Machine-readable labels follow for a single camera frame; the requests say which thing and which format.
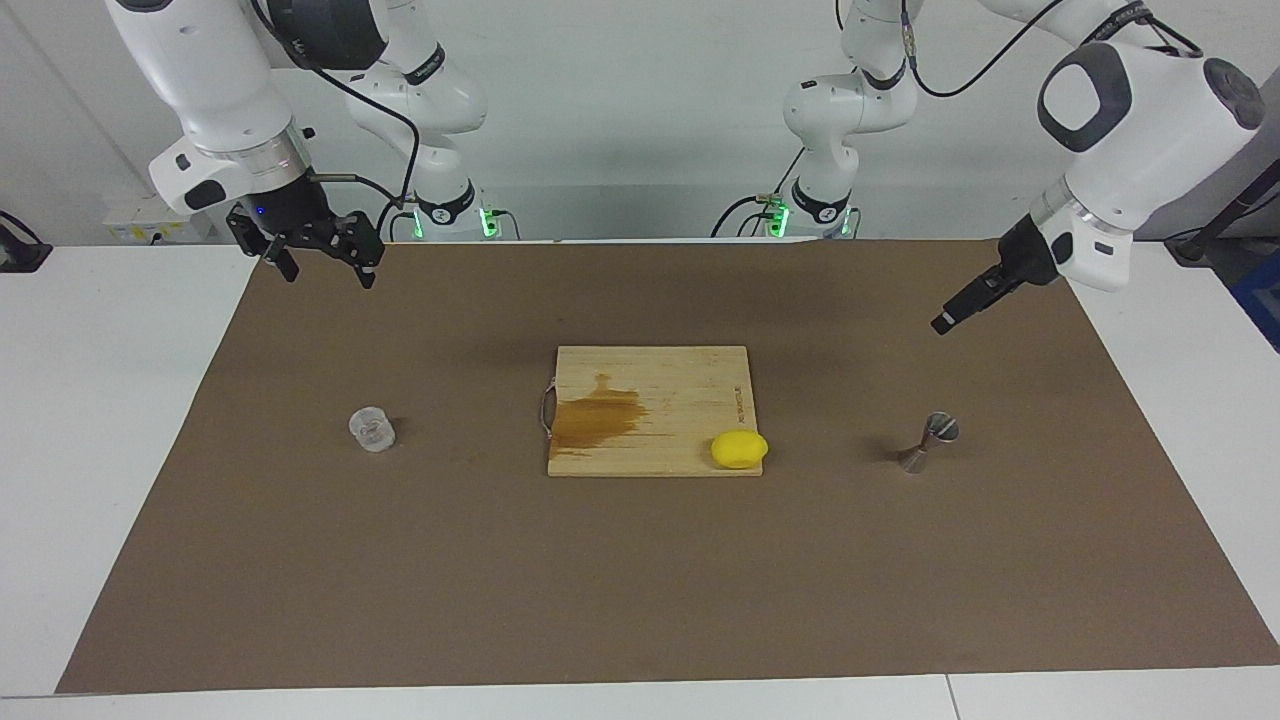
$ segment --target brown paper mat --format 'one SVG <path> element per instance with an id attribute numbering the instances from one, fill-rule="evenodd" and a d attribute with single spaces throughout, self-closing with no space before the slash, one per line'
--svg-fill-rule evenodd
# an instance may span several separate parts
<path id="1" fill-rule="evenodd" d="M 302 255 L 59 692 L 1280 664 L 1065 284 L 933 336 L 992 245 L 393 247 L 372 292 Z M 561 345 L 748 346 L 764 477 L 547 478 Z M 932 410 L 963 438 L 906 478 Z"/>

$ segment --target white wall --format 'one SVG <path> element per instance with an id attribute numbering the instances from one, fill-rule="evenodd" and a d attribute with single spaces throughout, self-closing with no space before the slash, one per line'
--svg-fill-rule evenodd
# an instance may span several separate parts
<path id="1" fill-rule="evenodd" d="M 151 193 L 0 1 L 0 208 L 46 242 L 108 242 L 105 200 Z"/>
<path id="2" fill-rule="evenodd" d="M 177 120 L 111 32 L 101 0 L 0 1 L 134 169 L 175 140 Z M 1280 65 L 1275 0 L 1151 4 L 1260 81 Z M 787 87 L 847 69 L 831 5 L 431 3 L 451 59 L 492 99 L 489 123 L 460 145 L 476 181 L 536 237 L 705 234 L 728 202 L 772 190 L 797 149 L 781 117 Z M 918 23 L 923 72 L 950 87 L 1016 28 L 973 0 L 932 0 Z M 864 169 L 854 201 L 867 213 L 864 236 L 1000 234 L 1061 173 L 1066 152 L 1038 127 L 1034 102 L 1069 49 L 1032 37 L 972 92 L 924 99 L 909 127 L 859 140 Z M 6 44 L 0 59 L 8 55 Z M 396 182 L 399 160 L 351 123 L 339 96 L 300 70 L 278 76 L 300 122 L 320 131 L 312 143 L 320 169 Z M 343 210 L 376 206 L 358 188 L 333 197 Z M 1188 215 L 1212 217 L 1216 199 L 1201 199 Z"/>

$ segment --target electrical outlet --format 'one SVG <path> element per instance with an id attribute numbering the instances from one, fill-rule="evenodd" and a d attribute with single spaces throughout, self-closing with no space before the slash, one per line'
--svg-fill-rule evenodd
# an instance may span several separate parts
<path id="1" fill-rule="evenodd" d="M 136 208 L 113 209 L 102 224 L 127 245 L 196 245 L 211 242 L 214 231 L 202 213 L 179 215 L 160 197 L 143 200 Z"/>

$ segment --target cutting board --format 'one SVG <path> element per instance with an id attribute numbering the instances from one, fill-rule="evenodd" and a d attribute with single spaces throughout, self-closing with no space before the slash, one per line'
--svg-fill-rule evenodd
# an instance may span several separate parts
<path id="1" fill-rule="evenodd" d="M 710 443 L 755 430 L 745 347 L 561 347 L 553 478 L 760 477 L 726 470 Z"/>

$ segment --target clear plastic cup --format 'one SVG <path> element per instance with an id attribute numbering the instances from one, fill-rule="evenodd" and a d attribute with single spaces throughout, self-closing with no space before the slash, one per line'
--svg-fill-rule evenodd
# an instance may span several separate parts
<path id="1" fill-rule="evenodd" d="M 360 447 L 369 452 L 381 452 L 396 445 L 396 428 L 381 407 L 365 407 L 351 416 L 347 425 Z"/>

